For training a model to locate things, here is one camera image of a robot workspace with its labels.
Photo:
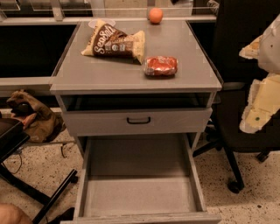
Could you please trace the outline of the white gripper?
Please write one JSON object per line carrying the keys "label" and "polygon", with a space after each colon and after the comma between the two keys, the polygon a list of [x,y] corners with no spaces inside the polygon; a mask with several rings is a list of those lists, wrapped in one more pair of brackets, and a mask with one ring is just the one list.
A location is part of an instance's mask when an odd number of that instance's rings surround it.
{"label": "white gripper", "polygon": [[253,80],[248,105],[241,116],[240,130],[253,134],[280,109],[280,14],[239,55],[248,60],[258,59],[258,66],[269,72],[265,79]]}

